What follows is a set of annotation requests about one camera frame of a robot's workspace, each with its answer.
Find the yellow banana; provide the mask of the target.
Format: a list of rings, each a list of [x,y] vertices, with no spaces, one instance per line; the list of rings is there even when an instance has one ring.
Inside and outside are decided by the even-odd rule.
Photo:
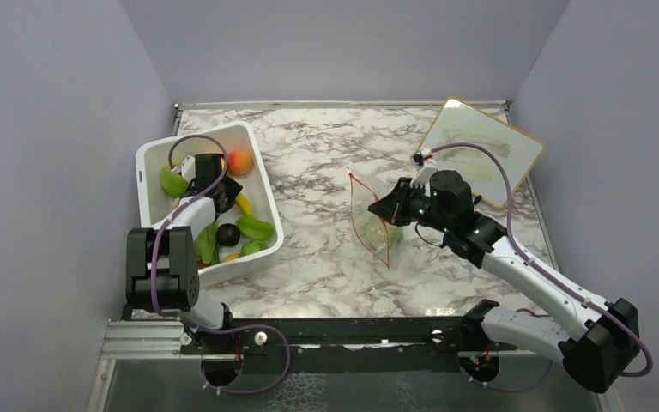
[[[251,202],[243,193],[239,193],[236,196],[235,204],[244,215],[253,215],[253,207]]]

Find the green leafy vegetable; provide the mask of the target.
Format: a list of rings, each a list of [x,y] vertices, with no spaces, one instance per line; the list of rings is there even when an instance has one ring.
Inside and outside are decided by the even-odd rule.
[[[216,239],[215,223],[206,226],[196,237],[194,249],[197,262],[201,267],[207,267],[220,262],[220,246]]]

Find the clear zip bag orange zipper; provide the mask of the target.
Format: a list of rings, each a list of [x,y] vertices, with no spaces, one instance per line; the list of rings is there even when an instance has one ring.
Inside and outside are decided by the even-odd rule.
[[[377,217],[368,207],[390,191],[375,176],[346,166],[349,180],[349,222],[352,241],[359,254],[381,268],[391,270],[404,249],[404,230]]]

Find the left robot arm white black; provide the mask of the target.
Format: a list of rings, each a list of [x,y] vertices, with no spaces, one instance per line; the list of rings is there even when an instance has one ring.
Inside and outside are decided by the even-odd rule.
[[[127,235],[127,304],[203,330],[205,344],[225,352],[235,341],[232,315],[226,304],[201,293],[198,265],[217,259],[215,223],[242,187],[228,176],[222,154],[187,155],[180,164],[166,163],[159,184],[175,204],[162,220]]]

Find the dark brown avocado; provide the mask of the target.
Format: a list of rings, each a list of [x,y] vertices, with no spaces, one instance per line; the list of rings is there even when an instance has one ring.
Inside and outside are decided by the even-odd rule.
[[[216,228],[215,239],[221,247],[234,247],[241,240],[241,232],[235,224],[224,223]]]

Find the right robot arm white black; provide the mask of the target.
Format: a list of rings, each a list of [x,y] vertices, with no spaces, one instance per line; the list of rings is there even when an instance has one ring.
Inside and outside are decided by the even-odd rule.
[[[509,343],[560,364],[583,388],[604,393],[641,351],[638,310],[628,300],[608,300],[562,276],[518,244],[507,227],[475,211],[471,188],[455,171],[431,176],[428,189],[398,179],[368,207],[396,227],[417,223],[443,235],[444,247],[511,284],[548,319],[521,319],[498,303],[467,314],[461,338],[470,348]]]

